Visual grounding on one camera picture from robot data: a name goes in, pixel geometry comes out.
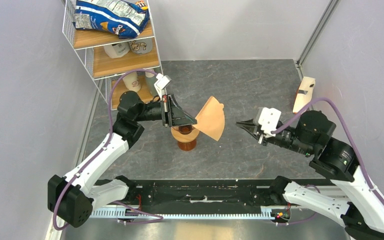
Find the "paper cup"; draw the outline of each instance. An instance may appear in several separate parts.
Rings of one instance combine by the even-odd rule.
[[[123,78],[123,82],[126,85],[126,88],[130,91],[139,92],[139,90],[141,90],[142,86],[141,86],[141,83],[139,82],[137,72],[132,72],[129,75],[126,75]]]
[[[127,42],[108,44],[103,46],[106,54],[112,58],[121,58],[130,51],[130,46]]]
[[[130,46],[131,51],[135,54],[147,54],[151,52],[153,48],[152,37],[129,41],[128,45]]]

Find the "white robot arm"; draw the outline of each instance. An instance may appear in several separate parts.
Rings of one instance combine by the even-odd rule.
[[[251,134],[259,144],[268,143],[310,157],[310,167],[338,186],[350,202],[324,196],[297,183],[278,177],[273,189],[290,204],[300,205],[322,214],[342,227],[356,240],[384,240],[384,196],[379,199],[365,180],[354,149],[332,137],[336,125],[320,111],[305,111],[296,127],[283,124],[281,112],[260,108],[255,119],[237,125]]]
[[[170,78],[158,74],[157,79],[155,88],[159,101],[144,103],[134,91],[123,93],[117,107],[117,119],[102,143],[76,168],[63,177],[54,175],[48,181],[48,209],[73,227],[84,224],[93,210],[125,199],[129,188],[134,187],[135,184],[124,176],[103,185],[94,184],[116,159],[138,141],[144,131],[138,122],[160,120],[166,127],[197,123],[179,106],[172,94],[167,94],[166,86]]]

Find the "marble-patterned floor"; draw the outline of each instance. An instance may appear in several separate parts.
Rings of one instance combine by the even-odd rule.
[[[255,117],[258,107],[282,111],[291,118],[295,92],[300,84],[291,59],[166,61],[165,75],[172,79],[169,93],[180,106],[196,116],[210,96],[224,104],[225,128],[217,142],[200,133],[197,146],[178,148],[169,128],[160,121],[142,122],[145,131],[127,153],[117,159],[101,179],[124,175],[130,179],[271,179],[320,178],[308,166],[310,158],[268,145],[261,146],[237,121]],[[107,106],[99,99],[86,144],[86,154],[108,133]]]

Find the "gray wall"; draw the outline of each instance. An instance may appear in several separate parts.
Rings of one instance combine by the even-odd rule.
[[[0,240],[40,240],[47,182],[75,164],[94,85],[61,1],[0,1]]]
[[[384,1],[340,1],[303,66],[314,97],[344,115],[373,181],[384,193]],[[326,103],[315,106],[337,121]],[[336,136],[345,140],[338,126]]]
[[[148,0],[168,60],[298,59],[329,0]]]

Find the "chip bag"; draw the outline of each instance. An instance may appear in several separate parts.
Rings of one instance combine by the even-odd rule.
[[[134,39],[150,20],[144,1],[136,4],[123,0],[77,0],[74,27],[116,34],[119,39]]]

